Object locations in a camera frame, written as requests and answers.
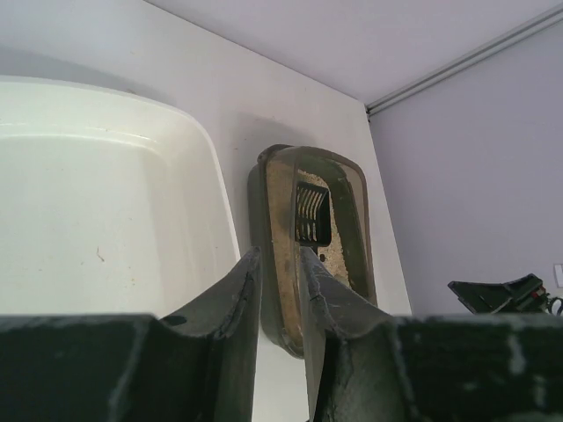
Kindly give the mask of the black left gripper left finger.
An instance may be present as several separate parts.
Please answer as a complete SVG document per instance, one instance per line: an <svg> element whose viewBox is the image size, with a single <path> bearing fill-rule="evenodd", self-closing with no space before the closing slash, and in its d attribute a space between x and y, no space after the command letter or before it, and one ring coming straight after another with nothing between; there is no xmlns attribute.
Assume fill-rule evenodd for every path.
<svg viewBox="0 0 563 422"><path fill-rule="evenodd" d="M182 338L165 359L173 406L166 421L251 420L261 294L254 247L212 287L162 318Z"/></svg>

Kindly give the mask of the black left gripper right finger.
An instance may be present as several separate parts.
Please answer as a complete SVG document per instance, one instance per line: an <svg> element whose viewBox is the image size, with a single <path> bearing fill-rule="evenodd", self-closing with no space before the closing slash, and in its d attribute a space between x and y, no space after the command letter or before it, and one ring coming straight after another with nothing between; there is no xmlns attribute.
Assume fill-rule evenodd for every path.
<svg viewBox="0 0 563 422"><path fill-rule="evenodd" d="M393 421L391 318L337 281L316 253L299 251L299 299L312 421Z"/></svg>

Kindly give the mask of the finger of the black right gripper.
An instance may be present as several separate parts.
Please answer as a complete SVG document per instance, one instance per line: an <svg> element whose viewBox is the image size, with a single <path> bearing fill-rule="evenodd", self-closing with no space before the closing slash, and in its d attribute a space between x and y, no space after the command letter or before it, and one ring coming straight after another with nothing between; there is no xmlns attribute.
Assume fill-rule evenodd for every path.
<svg viewBox="0 0 563 422"><path fill-rule="evenodd" d="M448 288L472 314L542 313L548 306L543 281L533 273L503 283L451 281Z"/></svg>

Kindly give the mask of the black litter scoop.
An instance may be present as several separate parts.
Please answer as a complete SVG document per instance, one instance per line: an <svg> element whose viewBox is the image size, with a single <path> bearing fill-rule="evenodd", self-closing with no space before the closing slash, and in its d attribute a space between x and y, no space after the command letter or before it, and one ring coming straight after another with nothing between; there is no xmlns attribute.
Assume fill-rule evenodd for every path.
<svg viewBox="0 0 563 422"><path fill-rule="evenodd" d="M296 240L303 246L327 247L332 241L330 193L306 182L296 185Z"/></svg>

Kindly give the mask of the grey litter box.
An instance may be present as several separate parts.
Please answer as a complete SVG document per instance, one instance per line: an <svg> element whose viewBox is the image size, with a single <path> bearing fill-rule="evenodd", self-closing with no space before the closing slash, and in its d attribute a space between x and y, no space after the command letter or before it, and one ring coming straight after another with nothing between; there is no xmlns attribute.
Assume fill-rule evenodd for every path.
<svg viewBox="0 0 563 422"><path fill-rule="evenodd" d="M377 302L366 178L358 164L332 151L276 144L258 156L247 197L251 243L263 265L262 329L301 359L301 248L315 252L341 284Z"/></svg>

